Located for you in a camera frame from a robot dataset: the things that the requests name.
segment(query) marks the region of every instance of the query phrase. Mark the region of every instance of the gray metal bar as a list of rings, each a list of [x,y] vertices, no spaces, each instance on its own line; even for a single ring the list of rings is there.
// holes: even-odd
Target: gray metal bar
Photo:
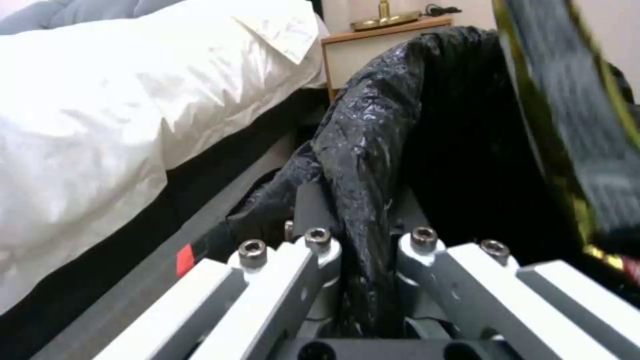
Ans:
[[[204,259],[94,360],[180,359],[245,287],[241,271]]]
[[[566,264],[519,269],[518,278],[622,359],[640,359],[640,312]]]
[[[279,339],[296,335],[322,281],[308,248],[283,243],[191,360],[266,359]]]
[[[615,359],[476,244],[437,252],[431,266],[405,258],[399,271],[425,287],[468,339],[500,334],[524,359]]]

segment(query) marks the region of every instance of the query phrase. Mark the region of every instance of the screw hole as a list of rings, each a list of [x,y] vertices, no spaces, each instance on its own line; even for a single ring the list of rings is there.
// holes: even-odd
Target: screw hole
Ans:
[[[444,348],[445,360],[481,360],[480,356],[465,343],[450,343]]]
[[[324,237],[324,229],[313,229],[309,232],[312,238],[323,238]]]
[[[436,234],[435,231],[429,227],[419,227],[416,229],[416,233],[425,238],[433,238]]]
[[[313,341],[300,349],[298,360],[336,360],[336,356],[331,345]]]
[[[250,242],[250,243],[247,243],[247,244],[244,246],[244,249],[245,249],[247,252],[255,252],[255,251],[260,250],[260,244],[259,244],[259,243],[257,243],[257,242]]]

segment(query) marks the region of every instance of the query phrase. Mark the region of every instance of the wooden nightstand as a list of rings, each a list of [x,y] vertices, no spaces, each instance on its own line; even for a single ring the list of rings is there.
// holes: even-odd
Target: wooden nightstand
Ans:
[[[450,26],[451,15],[423,17],[408,24],[389,28],[342,33],[322,39],[326,86],[329,100],[333,102],[338,90],[353,74],[377,55],[437,26]]]

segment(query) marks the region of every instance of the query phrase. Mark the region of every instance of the hex socket bolt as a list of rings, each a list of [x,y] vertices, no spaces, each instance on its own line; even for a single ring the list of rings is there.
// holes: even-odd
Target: hex socket bolt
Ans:
[[[414,227],[411,232],[411,246],[418,252],[432,252],[438,243],[438,233],[430,227]]]
[[[246,240],[238,247],[238,256],[240,265],[252,269],[260,268],[267,263],[267,245],[262,240]]]
[[[486,239],[480,241],[480,249],[495,259],[500,265],[507,266],[511,251],[507,245],[497,241]]]
[[[284,241],[291,241],[293,238],[293,221],[287,220],[284,222]]]
[[[322,227],[312,227],[305,233],[305,245],[314,254],[322,254],[330,248],[331,232]]]

